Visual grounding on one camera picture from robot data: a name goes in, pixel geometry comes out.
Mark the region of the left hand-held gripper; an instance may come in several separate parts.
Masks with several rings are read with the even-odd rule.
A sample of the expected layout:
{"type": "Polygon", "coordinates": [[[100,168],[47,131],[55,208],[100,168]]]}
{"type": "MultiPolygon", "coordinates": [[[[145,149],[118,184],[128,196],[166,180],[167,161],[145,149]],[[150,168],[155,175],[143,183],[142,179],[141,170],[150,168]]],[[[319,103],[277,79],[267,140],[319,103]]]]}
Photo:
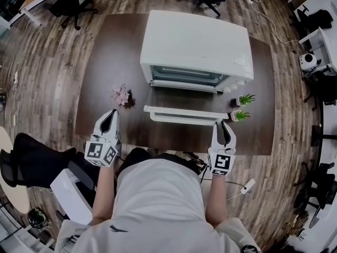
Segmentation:
{"type": "Polygon", "coordinates": [[[116,109],[103,114],[95,123],[90,140],[85,143],[84,158],[97,167],[111,167],[121,155],[120,115],[116,109]]]}

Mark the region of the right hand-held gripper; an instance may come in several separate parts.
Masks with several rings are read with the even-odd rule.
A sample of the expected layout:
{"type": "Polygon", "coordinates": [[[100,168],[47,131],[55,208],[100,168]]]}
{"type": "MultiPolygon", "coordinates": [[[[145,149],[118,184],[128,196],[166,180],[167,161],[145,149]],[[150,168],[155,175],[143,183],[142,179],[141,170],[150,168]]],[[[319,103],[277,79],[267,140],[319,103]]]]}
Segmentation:
{"type": "Polygon", "coordinates": [[[225,177],[231,172],[236,153],[236,135],[223,120],[221,122],[225,144],[219,144],[217,139],[217,122],[213,125],[211,145],[208,148],[209,168],[212,175],[225,177]]]}

